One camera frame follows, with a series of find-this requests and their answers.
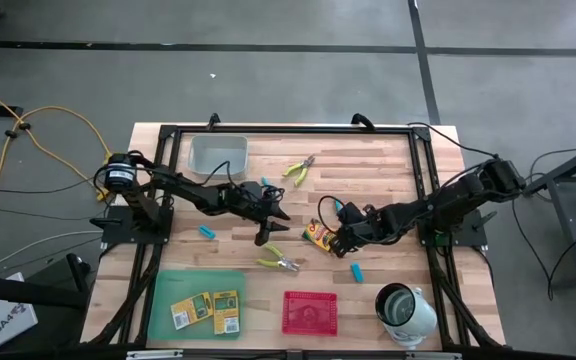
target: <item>red plastic basket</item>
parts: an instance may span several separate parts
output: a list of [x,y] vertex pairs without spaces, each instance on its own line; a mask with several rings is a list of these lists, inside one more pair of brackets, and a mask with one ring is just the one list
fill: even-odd
[[286,291],[281,331],[337,336],[337,294]]

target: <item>small blue object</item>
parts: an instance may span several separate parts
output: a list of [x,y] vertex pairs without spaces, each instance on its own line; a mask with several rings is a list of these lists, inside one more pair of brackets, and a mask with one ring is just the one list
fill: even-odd
[[361,269],[359,268],[359,264],[352,263],[350,265],[350,269],[352,270],[352,274],[355,275],[355,281],[362,283],[364,282],[364,275],[361,273]]
[[201,233],[201,235],[209,238],[210,240],[213,240],[215,238],[215,232],[210,230],[210,228],[206,225],[199,226],[199,232]]

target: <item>concrete floor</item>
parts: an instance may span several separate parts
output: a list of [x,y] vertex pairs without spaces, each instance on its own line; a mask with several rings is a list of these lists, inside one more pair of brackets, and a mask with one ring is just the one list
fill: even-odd
[[[176,43],[414,45],[405,0],[0,0],[0,39]],[[576,1],[421,0],[428,46],[576,48]],[[576,57],[430,56],[441,122],[462,143],[511,159],[576,147]],[[0,49],[0,98],[29,110],[62,105],[88,116],[112,149],[126,149],[137,121],[376,123],[428,121],[417,55],[218,52],[92,52]],[[76,119],[32,120],[47,148],[92,174],[102,149]],[[10,120],[0,119],[3,132]],[[467,164],[482,160],[464,154]],[[546,158],[547,170],[566,156]],[[52,189],[78,178],[22,137],[12,144],[0,188]],[[0,206],[63,217],[101,210],[85,186],[52,195],[0,194]],[[538,263],[520,238],[510,205],[487,225],[489,258],[508,344],[576,355],[576,290],[550,302]],[[517,212],[546,266],[567,246],[554,211],[520,199]],[[86,221],[0,213],[0,258],[53,234],[94,230]],[[8,264],[93,238],[58,240]],[[77,250],[96,262],[96,243]],[[23,268],[32,274],[43,261]],[[560,269],[574,274],[573,264]]]

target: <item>green cutting mat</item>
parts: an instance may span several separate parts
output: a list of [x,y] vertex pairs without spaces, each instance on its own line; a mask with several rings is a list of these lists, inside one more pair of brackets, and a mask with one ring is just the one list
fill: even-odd
[[155,297],[150,314],[148,338],[153,340],[211,339],[235,340],[239,333],[215,335],[213,317],[175,330],[170,305],[202,292],[237,290],[239,297],[239,329],[243,329],[243,304],[246,278],[231,270],[164,270],[157,275]]

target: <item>wire cutters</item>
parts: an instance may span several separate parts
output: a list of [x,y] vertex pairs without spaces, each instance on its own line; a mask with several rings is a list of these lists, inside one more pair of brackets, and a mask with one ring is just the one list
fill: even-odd
[[284,268],[287,270],[292,271],[299,271],[299,264],[295,263],[294,261],[287,259],[284,254],[279,251],[274,245],[269,243],[265,243],[263,245],[264,249],[270,250],[273,254],[277,255],[279,258],[278,261],[274,260],[264,260],[264,259],[257,259],[257,263],[261,264],[266,267],[276,267],[276,268]]
[[308,174],[308,168],[310,165],[312,165],[313,162],[315,162],[315,155],[310,155],[308,156],[308,159],[289,167],[286,172],[284,172],[283,176],[288,176],[295,172],[297,169],[301,169],[301,174],[299,174],[297,180],[295,180],[295,186],[299,186],[306,178],[306,175]]

